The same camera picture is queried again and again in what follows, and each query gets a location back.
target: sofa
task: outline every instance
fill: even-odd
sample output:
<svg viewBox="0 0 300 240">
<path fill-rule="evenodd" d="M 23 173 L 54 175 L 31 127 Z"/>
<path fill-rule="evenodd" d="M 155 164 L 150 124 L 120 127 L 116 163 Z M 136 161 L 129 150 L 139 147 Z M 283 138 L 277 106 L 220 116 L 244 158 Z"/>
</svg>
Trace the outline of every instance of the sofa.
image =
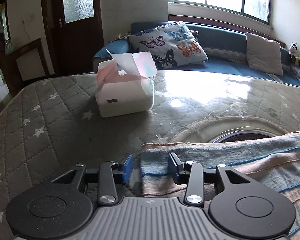
<svg viewBox="0 0 300 240">
<path fill-rule="evenodd" d="M 132 23 L 131 34 L 169 23 L 172 22 Z M 291 63 L 290 54 L 285 48 L 280 47 L 283 76 L 276 76 L 249 68 L 246 59 L 247 41 L 244 33 L 201 24 L 186 23 L 186 26 L 190 30 L 198 32 L 198 42 L 209 60 L 205 65 L 184 65 L 170 68 L 170 70 L 233 74 L 284 82 L 300 87 L 300 68 Z M 133 52 L 128 40 L 112 41 L 95 54 L 93 58 L 94 71 L 98 70 L 100 62 L 111 59 L 106 50 L 111 53 Z"/>
</svg>

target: bed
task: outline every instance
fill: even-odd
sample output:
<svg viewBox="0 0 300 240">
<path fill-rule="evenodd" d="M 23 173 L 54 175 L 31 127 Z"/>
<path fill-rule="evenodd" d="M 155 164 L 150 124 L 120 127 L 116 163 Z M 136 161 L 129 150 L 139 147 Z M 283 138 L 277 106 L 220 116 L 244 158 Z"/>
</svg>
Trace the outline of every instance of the bed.
<svg viewBox="0 0 300 240">
<path fill-rule="evenodd" d="M 5 218 L 8 202 L 76 163 L 92 168 L 119 161 L 126 153 L 138 155 L 145 143 L 207 142 L 192 125 L 202 128 L 220 118 L 256 120 L 276 135 L 300 130 L 297 86 L 219 73 L 158 71 L 151 111 L 102 119 L 95 82 L 95 73 L 36 82 L 0 113 L 0 240 L 12 237 Z"/>
</svg>

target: tissue box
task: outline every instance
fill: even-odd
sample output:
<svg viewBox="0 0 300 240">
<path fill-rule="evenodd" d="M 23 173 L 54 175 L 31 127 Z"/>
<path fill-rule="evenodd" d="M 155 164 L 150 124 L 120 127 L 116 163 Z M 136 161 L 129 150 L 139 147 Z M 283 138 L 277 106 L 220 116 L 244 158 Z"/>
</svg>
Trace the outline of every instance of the tissue box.
<svg viewBox="0 0 300 240">
<path fill-rule="evenodd" d="M 157 68 L 150 52 L 109 54 L 99 64 L 96 100 L 101 117 L 150 110 Z"/>
</svg>

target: door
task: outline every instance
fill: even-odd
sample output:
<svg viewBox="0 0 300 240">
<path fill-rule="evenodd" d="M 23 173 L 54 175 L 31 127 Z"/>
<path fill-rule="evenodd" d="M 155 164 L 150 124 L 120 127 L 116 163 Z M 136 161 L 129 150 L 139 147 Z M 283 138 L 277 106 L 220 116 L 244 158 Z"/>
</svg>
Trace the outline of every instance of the door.
<svg viewBox="0 0 300 240">
<path fill-rule="evenodd" d="M 49 0 L 48 3 L 60 74 L 92 72 L 92 58 L 104 46 L 100 0 Z"/>
</svg>

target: butterfly pillow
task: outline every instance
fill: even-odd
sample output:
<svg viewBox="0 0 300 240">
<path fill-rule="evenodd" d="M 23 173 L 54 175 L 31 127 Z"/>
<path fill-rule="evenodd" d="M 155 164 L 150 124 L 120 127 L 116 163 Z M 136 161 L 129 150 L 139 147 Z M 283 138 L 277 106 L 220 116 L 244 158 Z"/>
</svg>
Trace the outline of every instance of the butterfly pillow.
<svg viewBox="0 0 300 240">
<path fill-rule="evenodd" d="M 149 51 L 157 69 L 201 64 L 208 60 L 193 33 L 183 22 L 161 25 L 128 37 L 135 52 Z"/>
</svg>

